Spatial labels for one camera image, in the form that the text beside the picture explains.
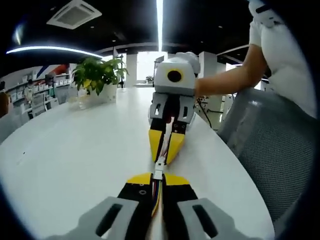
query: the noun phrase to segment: office chair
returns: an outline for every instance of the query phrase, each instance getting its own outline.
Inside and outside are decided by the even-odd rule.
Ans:
[[[317,120],[273,92],[238,93],[217,134],[258,188],[278,236],[311,174]]]
[[[47,108],[45,105],[45,94],[40,93],[33,97],[32,103],[32,116],[35,118],[36,116],[44,113]]]

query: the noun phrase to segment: ceiling light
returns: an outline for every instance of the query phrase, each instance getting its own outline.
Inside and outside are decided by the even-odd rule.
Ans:
[[[91,52],[67,48],[67,47],[60,47],[60,46],[24,46],[24,47],[18,47],[16,49],[12,49],[10,51],[7,51],[6,54],[12,54],[12,53],[29,51],[29,50],[40,50],[40,49],[68,51],[68,52],[73,52],[73,53],[85,54],[85,55],[93,56],[96,58],[101,58],[101,59],[103,58],[103,56],[100,56],[100,55],[97,55],[97,54],[94,54]]]
[[[158,25],[158,51],[162,52],[162,27],[164,21],[164,0],[156,0],[156,16]]]

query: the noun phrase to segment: cable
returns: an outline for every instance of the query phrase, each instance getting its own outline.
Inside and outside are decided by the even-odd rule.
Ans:
[[[210,128],[212,128],[212,125],[211,125],[211,122],[210,122],[210,120],[209,120],[209,118],[208,118],[208,115],[207,115],[206,111],[204,110],[204,108],[201,106],[201,101],[200,101],[200,99],[199,99],[199,98],[197,99],[197,102],[198,102],[198,104],[199,104],[200,108],[202,109],[202,111],[203,111],[203,113],[204,113],[204,115],[205,115],[206,119],[208,120],[209,125],[210,125]]]

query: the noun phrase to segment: potted plant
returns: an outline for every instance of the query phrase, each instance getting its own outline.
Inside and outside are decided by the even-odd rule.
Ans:
[[[99,58],[88,57],[78,64],[73,71],[74,83],[78,91],[86,89],[90,98],[98,103],[114,103],[117,87],[121,77],[128,73],[121,58],[102,61]]]
[[[152,84],[152,83],[154,82],[154,77],[153,77],[153,76],[147,76],[147,77],[145,78],[145,80],[146,80],[146,82],[147,82],[148,84]]]

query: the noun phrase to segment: white pot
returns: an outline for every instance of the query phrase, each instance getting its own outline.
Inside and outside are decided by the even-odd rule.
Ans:
[[[99,96],[96,91],[90,91],[90,100],[94,104],[115,103],[117,100],[117,85],[104,85]]]

